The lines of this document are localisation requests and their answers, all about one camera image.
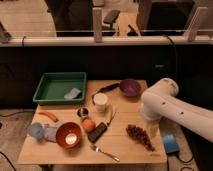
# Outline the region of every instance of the utensil handle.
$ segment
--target utensil handle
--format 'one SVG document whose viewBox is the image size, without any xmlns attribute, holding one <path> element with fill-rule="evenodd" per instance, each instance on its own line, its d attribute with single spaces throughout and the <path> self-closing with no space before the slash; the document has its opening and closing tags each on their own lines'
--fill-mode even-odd
<svg viewBox="0 0 213 171">
<path fill-rule="evenodd" d="M 102 152 L 103 154 L 105 154 L 106 156 L 108 156 L 108 157 L 114 159 L 114 160 L 117 161 L 117 162 L 120 161 L 119 158 L 117 158 L 116 156 L 114 156 L 114 155 L 112 155 L 112 154 L 110 154 L 110 153 L 106 153 L 106 152 L 103 152 L 103 151 L 101 151 L 101 152 Z"/>
<path fill-rule="evenodd" d="M 58 118 L 53 113 L 47 111 L 40 111 L 38 112 L 38 114 L 49 117 L 53 122 L 58 122 Z"/>
</svg>

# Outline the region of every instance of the black cable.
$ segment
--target black cable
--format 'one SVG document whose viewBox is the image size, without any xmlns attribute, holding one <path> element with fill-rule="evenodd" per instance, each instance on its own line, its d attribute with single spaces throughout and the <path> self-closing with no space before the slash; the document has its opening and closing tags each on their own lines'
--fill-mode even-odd
<svg viewBox="0 0 213 171">
<path fill-rule="evenodd" d="M 193 168 L 188 167 L 188 166 L 184 166 L 184 167 L 182 167 L 182 168 L 180 169 L 180 171 L 184 171 L 185 169 L 187 169 L 187 171 L 188 171 L 188 170 L 194 171 L 194 169 L 193 169 Z"/>
<path fill-rule="evenodd" d="M 35 112 L 35 111 L 34 110 L 23 110 L 23 111 L 14 112 L 14 113 L 11 113 L 11 114 L 8 114 L 8 115 L 1 115 L 0 114 L 0 117 L 10 117 L 10 116 L 13 116 L 13 115 L 16 115 L 16 114 L 19 114 L 19 113 L 26 113 L 26 112 Z"/>
<path fill-rule="evenodd" d="M 168 35 L 163 35 L 163 36 L 166 37 L 170 41 L 172 46 L 173 46 L 174 55 L 175 55 L 175 78 L 176 78 L 176 81 L 178 81 L 179 73 L 178 73 L 178 53 L 177 53 L 177 48 L 176 48 L 175 42 Z"/>
<path fill-rule="evenodd" d="M 183 164 L 189 164 L 194 159 L 193 155 L 192 155 L 192 157 L 189 160 L 183 160 L 183 159 L 181 159 L 179 153 L 177 153 L 175 156 Z"/>
<path fill-rule="evenodd" d="M 167 158 L 166 164 L 167 164 L 167 171 L 169 171 L 170 168 L 169 168 L 169 159 L 168 158 Z"/>
<path fill-rule="evenodd" d="M 13 166 L 12 162 L 9 160 L 9 158 L 0 151 L 0 154 L 4 156 L 4 158 L 8 161 L 8 163 L 10 164 L 10 166 L 13 168 L 14 171 L 16 171 L 16 168 Z"/>
<path fill-rule="evenodd" d="M 24 45 L 24 40 L 25 40 L 25 38 L 27 38 L 27 36 L 23 36 L 23 38 L 22 38 L 22 41 L 21 41 L 21 45 L 22 45 L 22 47 L 24 47 L 25 45 Z"/>
</svg>

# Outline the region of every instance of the white cup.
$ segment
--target white cup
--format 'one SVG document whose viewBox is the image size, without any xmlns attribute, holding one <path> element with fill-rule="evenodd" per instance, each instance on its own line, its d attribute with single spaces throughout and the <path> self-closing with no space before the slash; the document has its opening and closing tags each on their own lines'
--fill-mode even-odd
<svg viewBox="0 0 213 171">
<path fill-rule="evenodd" d="M 108 103 L 108 97 L 104 93 L 97 93 L 94 96 L 94 103 L 98 112 L 105 112 Z"/>
</svg>

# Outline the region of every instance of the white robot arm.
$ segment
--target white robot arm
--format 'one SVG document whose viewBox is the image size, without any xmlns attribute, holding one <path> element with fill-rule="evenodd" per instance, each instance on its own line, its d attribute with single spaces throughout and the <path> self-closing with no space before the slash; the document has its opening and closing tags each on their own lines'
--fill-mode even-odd
<svg viewBox="0 0 213 171">
<path fill-rule="evenodd" d="M 145 121 L 157 121 L 162 116 L 190 129 L 213 142 L 213 111 L 178 100 L 179 88 L 170 78 L 163 78 L 142 94 L 141 114 Z"/>
</svg>

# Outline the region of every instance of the small bowl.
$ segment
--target small bowl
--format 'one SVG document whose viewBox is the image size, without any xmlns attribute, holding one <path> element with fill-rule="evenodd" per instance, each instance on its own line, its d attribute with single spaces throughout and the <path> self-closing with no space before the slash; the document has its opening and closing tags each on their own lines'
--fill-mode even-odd
<svg viewBox="0 0 213 171">
<path fill-rule="evenodd" d="M 81 128 L 74 122 L 61 125 L 56 132 L 56 142 L 63 148 L 75 147 L 82 138 Z"/>
<path fill-rule="evenodd" d="M 141 85 L 134 79 L 124 79 L 120 82 L 119 88 L 124 96 L 136 97 L 141 94 Z"/>
</svg>

